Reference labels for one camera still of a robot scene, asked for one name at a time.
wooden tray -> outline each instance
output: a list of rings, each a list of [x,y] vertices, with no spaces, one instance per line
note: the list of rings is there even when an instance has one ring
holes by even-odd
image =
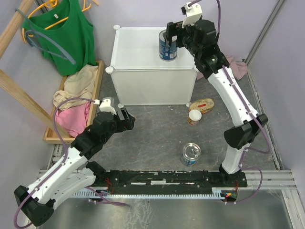
[[[98,71],[97,71],[97,75],[96,75],[96,79],[95,79],[95,83],[94,83],[94,90],[93,90],[93,94],[92,94],[92,99],[98,99],[99,98],[100,88],[101,88],[101,83],[102,83],[102,77],[103,77],[103,71],[104,71],[103,61],[96,61],[96,62],[99,63],[99,67],[98,67]],[[66,79],[67,79],[67,76],[64,76],[62,78],[61,84],[59,86],[59,90],[64,89],[64,83],[65,83]],[[53,106],[53,109],[52,109],[52,112],[51,112],[51,117],[53,117],[55,109],[56,109],[56,107]],[[93,105],[93,103],[91,103],[87,126],[92,124],[93,119],[95,118],[96,109],[97,109],[97,105]],[[65,143],[71,143],[72,141],[74,141],[74,139],[75,138],[72,137],[72,136],[69,136],[69,137],[63,136],[63,140],[64,140]],[[47,129],[44,133],[43,140],[47,143],[50,143],[50,144],[61,144],[61,141],[58,138],[57,134],[48,127],[47,127]]]

wall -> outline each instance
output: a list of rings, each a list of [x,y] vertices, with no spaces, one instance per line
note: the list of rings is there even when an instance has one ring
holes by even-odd
[[[164,26],[182,21],[180,8],[186,0],[99,0],[85,12],[95,26],[97,58],[110,63],[115,31],[121,27]],[[277,0],[220,0],[222,24],[219,45],[226,55],[246,58]],[[217,23],[216,0],[200,2],[203,17]]]
[[[0,33],[14,14],[20,0],[10,0],[0,7]],[[61,76],[41,54],[21,41],[18,31],[0,60],[0,68],[17,82],[46,111],[58,89]],[[1,228],[13,228],[17,204],[13,192],[27,186],[47,165],[51,145],[43,142],[46,126],[0,88],[0,222]]]
[[[286,169],[305,194],[305,1],[286,1],[250,69]]]

green tank top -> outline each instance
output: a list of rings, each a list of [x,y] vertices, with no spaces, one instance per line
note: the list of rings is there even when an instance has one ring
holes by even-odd
[[[44,28],[68,17],[48,30]],[[48,52],[42,51],[45,58],[51,60],[61,75],[70,75],[78,72],[86,64],[97,65],[94,54],[93,25],[83,15],[78,0],[62,0],[51,11],[39,16],[30,17],[34,30],[47,35],[65,49],[76,61],[73,65]],[[25,30],[30,30],[26,21],[23,23]],[[40,37],[38,42],[45,50],[60,54],[60,51],[46,39]]]

wooden pole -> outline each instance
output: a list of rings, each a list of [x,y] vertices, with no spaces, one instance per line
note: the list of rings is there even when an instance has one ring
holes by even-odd
[[[23,0],[19,6],[19,10],[21,10],[24,14],[27,14],[33,2],[34,0]],[[18,28],[21,26],[23,20],[24,17],[19,12],[15,12],[9,24],[0,36],[0,59],[10,44],[11,40],[13,39],[14,35],[16,34]],[[51,116],[1,69],[0,86],[25,108],[27,108],[41,121],[43,121],[45,125],[54,130]],[[68,132],[64,130],[60,125],[57,124],[56,126],[61,135],[70,136]]]
[[[21,103],[25,108],[31,111],[41,121],[44,122],[49,128],[54,130],[53,121],[51,116],[43,110],[25,91],[18,86],[4,71],[0,69],[0,85],[9,93],[14,99]],[[56,125],[59,133],[62,136],[70,136],[66,130],[60,125]]]

gray clothes hanger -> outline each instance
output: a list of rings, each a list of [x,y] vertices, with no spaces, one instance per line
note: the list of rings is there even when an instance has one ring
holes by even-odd
[[[56,43],[55,41],[53,41],[51,38],[49,38],[48,36],[46,36],[45,34],[41,33],[41,32],[38,32],[36,30],[34,30],[34,28],[32,27],[31,25],[31,21],[28,19],[28,17],[19,9],[15,8],[15,11],[18,11],[24,18],[25,20],[27,21],[27,24],[29,25],[29,27],[31,28],[30,30],[27,30],[25,32],[25,37],[26,37],[26,41],[29,43],[29,45],[31,47],[35,46],[36,48],[44,51],[44,52],[48,52],[52,55],[55,55],[55,56],[58,56],[60,58],[63,58],[64,60],[68,60],[71,62],[71,64],[76,64],[76,61],[73,59],[73,57],[71,57],[71,55],[66,51],[64,50],[58,43]],[[50,43],[52,43],[56,48],[59,49],[59,51],[61,52],[61,55],[60,54],[57,54],[57,53],[54,53],[54,52],[51,52],[49,50],[45,50],[43,49],[40,45],[38,45],[34,39],[32,39],[29,34],[32,34],[34,36],[35,39],[38,39],[40,37],[43,37],[44,39],[46,39],[47,41],[49,41]]]

